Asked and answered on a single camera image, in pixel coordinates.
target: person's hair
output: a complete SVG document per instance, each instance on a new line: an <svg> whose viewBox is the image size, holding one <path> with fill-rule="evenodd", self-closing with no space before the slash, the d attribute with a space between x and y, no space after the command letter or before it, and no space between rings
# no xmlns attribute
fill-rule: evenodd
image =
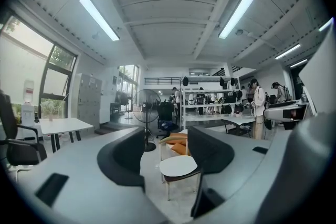
<svg viewBox="0 0 336 224"><path fill-rule="evenodd" d="M275 86L281 86L281 87L283 87L281 84L279 84L278 82L273 82L272 83L272 88L274 88Z"/></svg>
<svg viewBox="0 0 336 224"><path fill-rule="evenodd" d="M257 83L257 86L259 86L257 79L251 79L250 85L252 86L255 82Z"/></svg>

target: floor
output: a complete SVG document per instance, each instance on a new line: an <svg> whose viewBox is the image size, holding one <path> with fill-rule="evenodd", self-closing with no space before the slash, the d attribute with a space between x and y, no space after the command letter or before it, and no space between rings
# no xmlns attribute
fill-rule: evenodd
<svg viewBox="0 0 336 224"><path fill-rule="evenodd" d="M119 122L123 124L132 124L144 126L144 123L139 122L135 117L132 119L126 120L125 117L127 115L115 115L111 118L111 122ZM194 125L203 125L205 127L210 128L214 131L225 132L225 127L223 126L221 121L207 121L207 122L196 122ZM153 136L150 138L152 143L156 144L156 149L151 152L145 152L141 159L141 171L140 174L145 178L145 190L147 196L150 200L174 223L181 224L192 220L190 217L191 208L194 204L196 193L194 192L194 188L196 186L196 176L187 178L185 180L181 180L178 182L171 183L170 187L170 201L167 201L166 198L166 186L165 183L161 182L161 173L159 170L159 148L158 141L161 139L156 138L158 134L164 134L164 132L160 132L157 127L157 121L153 121L149 125L149 129L151 130ZM272 140L276 133L288 132L285 131L283 127L277 126L276 128L266 131L265 139ZM89 139L99 136L98 134L87 134L82 136L82 140ZM51 148L51 141L45 140L44 146L47 152L47 155L52 155L53 151ZM60 138L60 146L64 147L67 144L70 144L69 135L63 135ZM164 152L164 158L169 157L168 152ZM14 178L15 170L17 167L9 167L6 164L6 159L2 159L1 161L3 165L8 167L9 176Z"/></svg>

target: black office chair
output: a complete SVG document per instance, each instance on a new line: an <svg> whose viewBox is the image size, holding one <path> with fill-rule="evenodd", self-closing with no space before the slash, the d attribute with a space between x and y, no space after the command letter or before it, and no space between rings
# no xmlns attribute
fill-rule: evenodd
<svg viewBox="0 0 336 224"><path fill-rule="evenodd" d="M44 146L39 143L37 129L16 124L11 100L2 92L0 92L0 118L6 134L6 140L1 141L1 145L8 145L7 160L11 165L36 165L47 157ZM34 131L37 143L16 140L18 128ZM16 182L17 174L23 170L29 169L16 170Z"/></svg>
<svg viewBox="0 0 336 224"><path fill-rule="evenodd" d="M173 112L174 112L174 104L172 103L161 103L159 106L158 106L158 114L159 114L159 117L158 117L158 129L161 129L162 131L165 131L166 134L159 134L156 136L156 138L159 138L159 136L165 136L165 137L168 137L170 135L170 132L173 131L173 130L176 130L178 127L178 125L175 123L173 123L171 125L171 127L169 127L169 129L162 129L161 126L162 126L162 122L172 122L173 121Z"/></svg>

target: orange cushion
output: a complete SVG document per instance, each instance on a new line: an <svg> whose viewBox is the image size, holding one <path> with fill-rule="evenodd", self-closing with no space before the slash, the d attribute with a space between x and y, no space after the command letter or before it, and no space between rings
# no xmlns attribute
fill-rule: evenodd
<svg viewBox="0 0 336 224"><path fill-rule="evenodd" d="M180 155L185 155L185 146L184 145L181 145L179 143L176 143L172 148L171 150L179 153Z"/></svg>
<svg viewBox="0 0 336 224"><path fill-rule="evenodd" d="M184 137L187 137L187 134L171 133L170 136L184 136ZM170 141L167 142L167 144L170 144L170 145L175 145L176 143L179 143L179 144L185 146L186 145L186 139L176 139L176 140L170 140Z"/></svg>

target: gray cabinet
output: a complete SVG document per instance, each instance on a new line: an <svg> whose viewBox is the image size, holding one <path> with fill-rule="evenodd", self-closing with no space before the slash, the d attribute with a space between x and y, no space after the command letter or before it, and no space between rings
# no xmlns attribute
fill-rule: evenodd
<svg viewBox="0 0 336 224"><path fill-rule="evenodd" d="M78 118L99 129L101 80L77 74L71 98L71 117Z"/></svg>

